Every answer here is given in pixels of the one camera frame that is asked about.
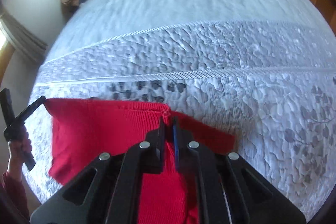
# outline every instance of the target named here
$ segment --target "red garment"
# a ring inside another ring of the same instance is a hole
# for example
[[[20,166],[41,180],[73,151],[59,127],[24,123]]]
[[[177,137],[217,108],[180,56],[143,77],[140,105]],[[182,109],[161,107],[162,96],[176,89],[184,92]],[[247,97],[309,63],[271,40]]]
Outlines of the red garment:
[[[148,131],[158,128],[160,117],[171,125],[171,118],[177,115],[181,128],[193,132],[197,141],[214,152],[227,153],[233,148],[232,135],[173,112],[164,104],[48,99],[45,106],[53,116],[49,174],[63,185],[100,153],[118,155],[143,141]],[[166,141],[163,173],[143,177],[138,223],[197,223],[197,218],[194,178],[186,181],[175,171],[174,146]]]
[[[29,210],[28,210],[28,203],[25,189],[22,185],[22,182],[16,181],[15,179],[11,178],[8,173],[4,173],[3,176],[3,183],[2,187],[6,191],[9,198],[13,201],[16,208],[20,211],[20,213],[26,218],[29,219]],[[10,223],[10,217],[6,215],[2,215],[2,220],[8,219],[8,221],[4,223]]]

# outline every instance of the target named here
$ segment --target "mattress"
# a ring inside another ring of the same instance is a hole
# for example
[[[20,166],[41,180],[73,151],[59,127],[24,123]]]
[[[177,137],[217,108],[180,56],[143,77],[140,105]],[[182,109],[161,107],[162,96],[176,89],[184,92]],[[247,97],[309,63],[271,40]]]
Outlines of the mattress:
[[[140,100],[236,136],[235,149],[310,220],[336,183],[336,39],[309,0],[89,0],[40,67],[30,102]],[[51,117],[27,120],[45,202]]]

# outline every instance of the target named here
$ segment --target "hand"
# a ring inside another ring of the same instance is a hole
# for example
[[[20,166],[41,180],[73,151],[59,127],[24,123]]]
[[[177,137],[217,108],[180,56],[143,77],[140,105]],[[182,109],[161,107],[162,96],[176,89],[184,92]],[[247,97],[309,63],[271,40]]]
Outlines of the hand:
[[[31,152],[31,140],[28,139],[28,133],[24,134],[22,142],[20,141],[9,141],[9,162],[7,172],[11,178],[21,181],[22,180],[22,165],[24,159],[22,157],[22,152]]]

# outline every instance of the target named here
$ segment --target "black handheld tool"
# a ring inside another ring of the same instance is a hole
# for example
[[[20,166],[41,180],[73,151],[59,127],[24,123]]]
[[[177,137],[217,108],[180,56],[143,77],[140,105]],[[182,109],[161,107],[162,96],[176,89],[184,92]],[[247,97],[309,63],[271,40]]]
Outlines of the black handheld tool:
[[[25,120],[33,114],[33,112],[44,103],[45,97],[42,96],[29,105],[24,111],[22,111],[19,116],[15,117],[11,94],[9,89],[3,89],[0,91],[0,104],[2,113],[6,122],[6,129],[4,131],[4,136],[7,142],[11,140],[22,141],[25,134],[27,134],[27,130],[25,127]],[[22,152],[22,157],[25,161],[25,164],[29,171],[31,171],[36,162],[34,161],[34,157],[31,153]]]

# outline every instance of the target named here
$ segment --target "metal rivet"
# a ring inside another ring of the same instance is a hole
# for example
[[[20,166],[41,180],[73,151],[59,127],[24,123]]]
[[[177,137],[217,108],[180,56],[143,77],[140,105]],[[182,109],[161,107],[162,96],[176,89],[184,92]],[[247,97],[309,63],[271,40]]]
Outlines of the metal rivet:
[[[101,154],[99,155],[99,159],[100,159],[100,160],[108,160],[109,158],[110,158],[110,154],[107,153],[107,152],[101,153]]]
[[[192,141],[192,142],[188,143],[188,146],[190,148],[197,148],[197,147],[200,146],[200,144],[198,142]]]
[[[146,141],[144,141],[144,142],[141,142],[140,144],[139,144],[139,146],[140,146],[140,148],[148,148],[148,147],[150,147],[151,146],[151,144],[149,143],[149,142],[146,142]]]
[[[236,152],[231,152],[229,153],[229,159],[231,160],[238,160],[239,159],[239,155]]]

